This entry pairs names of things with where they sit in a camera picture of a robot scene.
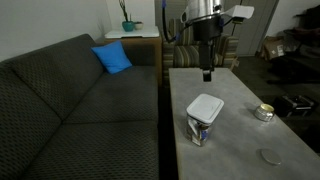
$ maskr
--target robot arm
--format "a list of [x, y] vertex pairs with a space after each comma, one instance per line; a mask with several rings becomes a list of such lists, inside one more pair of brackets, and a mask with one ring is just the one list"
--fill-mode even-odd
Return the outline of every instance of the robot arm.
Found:
[[251, 18], [254, 8], [236, 5], [224, 12], [224, 0], [188, 0], [188, 5], [181, 15], [181, 22], [193, 27], [196, 41], [200, 41], [199, 60], [203, 70], [203, 80], [211, 81], [214, 70], [214, 41], [223, 31], [222, 15], [227, 15], [234, 23], [242, 23]]

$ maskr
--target green plant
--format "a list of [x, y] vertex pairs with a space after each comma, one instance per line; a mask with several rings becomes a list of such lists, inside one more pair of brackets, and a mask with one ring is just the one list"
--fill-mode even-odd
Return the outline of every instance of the green plant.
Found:
[[119, 0], [119, 4], [120, 4], [120, 7], [122, 9], [124, 18], [126, 19], [126, 22], [128, 22], [128, 14], [127, 14], [127, 11], [126, 11], [126, 2], [125, 2], [125, 0]]

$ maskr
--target blue pillow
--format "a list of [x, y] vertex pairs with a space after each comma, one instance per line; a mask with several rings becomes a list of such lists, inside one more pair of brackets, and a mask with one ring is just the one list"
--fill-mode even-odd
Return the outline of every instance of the blue pillow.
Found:
[[91, 49], [98, 56], [101, 63], [107, 68], [110, 74], [115, 74], [132, 66], [124, 53], [120, 40]]

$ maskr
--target gray table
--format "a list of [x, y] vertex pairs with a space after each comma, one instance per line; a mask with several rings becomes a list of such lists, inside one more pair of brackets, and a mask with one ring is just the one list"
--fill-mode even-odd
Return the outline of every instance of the gray table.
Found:
[[[169, 69], [178, 175], [180, 179], [320, 179], [320, 158], [277, 116], [258, 120], [262, 101], [229, 69], [216, 68], [203, 82], [198, 68]], [[224, 101], [204, 147], [187, 140], [186, 108], [201, 93]], [[271, 165], [259, 149], [272, 149], [282, 163]]]

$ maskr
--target clear plastic lid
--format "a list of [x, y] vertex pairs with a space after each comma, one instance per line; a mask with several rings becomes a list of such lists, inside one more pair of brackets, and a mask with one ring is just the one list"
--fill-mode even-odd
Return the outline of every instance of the clear plastic lid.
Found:
[[199, 122], [210, 125], [220, 112], [223, 105], [224, 102], [221, 99], [208, 94], [200, 94], [188, 106], [187, 113]]

